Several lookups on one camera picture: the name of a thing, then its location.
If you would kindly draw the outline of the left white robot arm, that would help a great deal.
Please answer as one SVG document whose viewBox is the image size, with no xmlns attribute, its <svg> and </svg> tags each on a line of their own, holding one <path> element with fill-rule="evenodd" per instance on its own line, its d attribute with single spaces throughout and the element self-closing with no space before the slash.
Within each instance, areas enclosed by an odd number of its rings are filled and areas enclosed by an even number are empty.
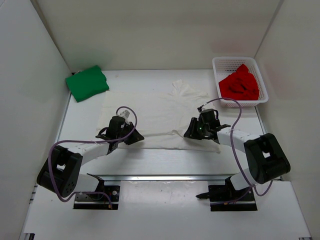
<svg viewBox="0 0 320 240">
<path fill-rule="evenodd" d="M 127 146 L 143 141 L 145 138 L 124 115 L 115 115 L 109 125 L 95 136 L 97 141 L 62 140 L 49 150 L 47 160 L 42 166 L 36 183 L 55 193 L 62 202 L 67 202 L 75 194 L 84 193 L 93 200 L 106 197 L 101 179 L 90 174 L 81 174 L 82 165 L 107 156 L 118 148 L 120 143 Z"/>
</svg>

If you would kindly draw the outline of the green polo shirt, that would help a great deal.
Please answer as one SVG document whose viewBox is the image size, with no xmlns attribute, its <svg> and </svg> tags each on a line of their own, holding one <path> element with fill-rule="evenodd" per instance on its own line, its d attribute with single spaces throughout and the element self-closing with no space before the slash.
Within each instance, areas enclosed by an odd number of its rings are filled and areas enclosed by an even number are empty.
<svg viewBox="0 0 320 240">
<path fill-rule="evenodd" d="M 77 103 L 110 89 L 107 78 L 98 65 L 67 77 L 65 81 Z"/>
</svg>

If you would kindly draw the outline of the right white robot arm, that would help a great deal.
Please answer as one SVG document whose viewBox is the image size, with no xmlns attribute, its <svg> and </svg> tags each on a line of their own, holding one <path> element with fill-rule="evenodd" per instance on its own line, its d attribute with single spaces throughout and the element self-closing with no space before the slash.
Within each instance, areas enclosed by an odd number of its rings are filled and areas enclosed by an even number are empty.
<svg viewBox="0 0 320 240">
<path fill-rule="evenodd" d="M 233 203 L 242 199 L 257 185 L 271 182 L 291 170 L 290 163 L 273 134 L 255 135 L 235 130 L 232 125 L 221 124 L 219 113 L 214 109 L 201 109 L 199 117 L 191 118 L 183 136 L 229 146 L 233 153 L 244 153 L 248 164 L 246 169 L 241 168 L 238 174 L 226 178 L 224 185 L 198 194 L 198 199 L 211 199 L 216 204 Z"/>
</svg>

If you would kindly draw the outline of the white t shirt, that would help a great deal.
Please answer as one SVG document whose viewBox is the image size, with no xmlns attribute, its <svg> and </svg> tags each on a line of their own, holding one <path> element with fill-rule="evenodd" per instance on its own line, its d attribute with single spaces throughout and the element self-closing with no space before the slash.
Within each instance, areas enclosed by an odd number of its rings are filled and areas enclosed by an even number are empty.
<svg viewBox="0 0 320 240">
<path fill-rule="evenodd" d="M 220 145 L 212 140 L 184 138 L 191 118 L 198 117 L 197 108 L 211 100 L 207 92 L 194 89 L 178 80 L 168 93 L 126 93 L 109 91 L 105 94 L 96 130 L 109 125 L 119 107 L 129 107 L 137 115 L 129 119 L 137 122 L 137 131 L 144 140 L 130 145 L 140 149 L 195 150 L 220 152 Z"/>
</svg>

